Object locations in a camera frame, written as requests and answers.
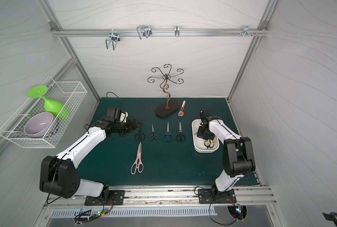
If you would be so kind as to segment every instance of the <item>purple bowl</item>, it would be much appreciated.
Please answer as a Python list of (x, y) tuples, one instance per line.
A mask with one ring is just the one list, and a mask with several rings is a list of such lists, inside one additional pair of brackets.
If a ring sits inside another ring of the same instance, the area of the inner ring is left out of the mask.
[(24, 132), (28, 137), (38, 138), (45, 135), (52, 125), (55, 116), (49, 112), (42, 112), (33, 116), (25, 125)]

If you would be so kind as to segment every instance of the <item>white wire basket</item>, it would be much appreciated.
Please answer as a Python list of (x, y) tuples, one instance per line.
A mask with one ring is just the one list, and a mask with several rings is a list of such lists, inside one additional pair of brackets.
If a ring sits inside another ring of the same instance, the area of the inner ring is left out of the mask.
[(41, 138), (30, 138), (24, 133), (24, 126), (33, 116), (45, 112), (44, 99), (29, 98), (26, 102), (3, 124), (0, 128), (0, 136), (16, 143), (22, 148), (55, 148), (62, 138), (71, 119), (75, 115), (80, 103), (83, 101), (87, 90), (81, 82), (54, 81), (51, 77), (47, 79), (53, 83), (46, 85), (49, 89), (44, 95), (47, 99), (57, 100), (64, 104), (70, 114), (61, 120), (56, 117), (45, 135)]

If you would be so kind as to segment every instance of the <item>scissors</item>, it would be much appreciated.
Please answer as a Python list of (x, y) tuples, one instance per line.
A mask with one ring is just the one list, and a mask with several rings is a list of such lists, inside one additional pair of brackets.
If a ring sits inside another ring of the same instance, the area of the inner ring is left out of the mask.
[(214, 138), (213, 140), (209, 139), (209, 140), (204, 140), (204, 145), (207, 149), (209, 148), (213, 148), (216, 144), (216, 138)]
[(138, 146), (138, 151), (137, 151), (137, 158), (136, 161), (133, 163), (132, 167), (131, 167), (131, 174), (134, 175), (136, 173), (136, 170), (138, 170), (139, 173), (142, 173), (142, 171), (144, 170), (144, 165), (141, 161), (141, 153), (142, 153), (142, 144), (141, 142), (139, 143)]
[(150, 135), (150, 140), (158, 139), (158, 135), (155, 133), (155, 130), (153, 130), (153, 124), (152, 125), (152, 135)]
[(186, 136), (182, 133), (181, 121), (180, 121), (180, 124), (179, 124), (179, 134), (176, 136), (176, 140), (177, 141), (185, 141), (186, 140)]
[(167, 132), (163, 135), (163, 140), (164, 141), (171, 141), (173, 138), (172, 134), (170, 133), (170, 130), (169, 130), (169, 122), (167, 122)]
[(143, 139), (145, 139), (145, 134), (142, 132), (142, 125), (138, 121), (137, 121), (137, 124), (138, 124), (138, 132), (135, 134), (134, 139), (135, 140), (138, 140), (138, 139), (143, 140)]

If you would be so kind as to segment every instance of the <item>white plastic tray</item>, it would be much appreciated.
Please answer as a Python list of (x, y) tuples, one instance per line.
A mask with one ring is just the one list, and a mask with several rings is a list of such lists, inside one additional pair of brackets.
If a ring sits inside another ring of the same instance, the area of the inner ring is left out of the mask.
[(195, 148), (195, 151), (197, 151), (199, 153), (212, 153), (219, 148), (219, 140), (215, 136), (216, 141), (217, 141), (216, 144), (214, 145), (213, 148), (207, 148), (204, 145), (204, 139), (197, 137), (197, 133), (198, 133), (198, 129), (200, 127), (200, 123), (201, 123), (200, 119), (193, 120), (193, 122), (191, 123), (193, 146)]

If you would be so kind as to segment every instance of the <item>wall hook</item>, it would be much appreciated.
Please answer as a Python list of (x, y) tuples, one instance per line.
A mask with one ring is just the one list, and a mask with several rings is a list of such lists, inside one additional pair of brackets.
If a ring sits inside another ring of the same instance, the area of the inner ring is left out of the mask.
[(249, 27), (246, 25), (246, 26), (244, 27), (243, 31), (240, 33), (241, 36), (252, 36), (252, 34), (250, 34), (250, 33), (248, 32), (248, 30), (249, 30)]
[(105, 45), (108, 49), (109, 44), (112, 42), (113, 50), (115, 50), (118, 41), (120, 41), (120, 35), (112, 31), (112, 33), (109, 34), (109, 39), (105, 40)]
[(180, 26), (175, 26), (175, 36), (179, 37), (180, 36)]
[(146, 38), (148, 38), (151, 34), (151, 27), (147, 26), (147, 25), (140, 25), (137, 27), (137, 32), (138, 32), (138, 36), (139, 39), (142, 39), (142, 37), (145, 35)]

